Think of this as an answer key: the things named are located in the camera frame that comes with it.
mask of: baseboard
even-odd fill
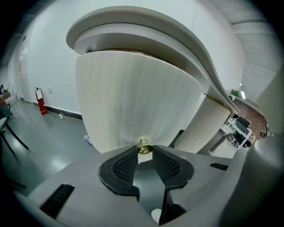
[[[32,102],[34,105],[39,106],[39,104],[37,102]],[[46,106],[48,111],[51,111],[53,113],[57,113],[57,114],[62,114],[63,116],[67,116],[67,117],[71,117],[71,118],[75,118],[75,119],[79,119],[82,120],[82,115],[81,114],[76,114],[76,113],[72,113],[69,111],[65,111],[65,110],[60,110],[54,107],[50,107],[50,106]]]

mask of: white ceiling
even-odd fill
[[[284,52],[265,16],[249,0],[212,0],[245,51],[241,90],[252,103],[280,69]]]

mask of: fire extinguisher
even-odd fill
[[[43,92],[40,88],[38,87],[35,87],[35,88],[36,88],[35,96],[36,96],[37,103],[39,104],[40,113],[41,115],[45,115],[47,114],[47,109],[46,109],[46,106],[43,100]]]

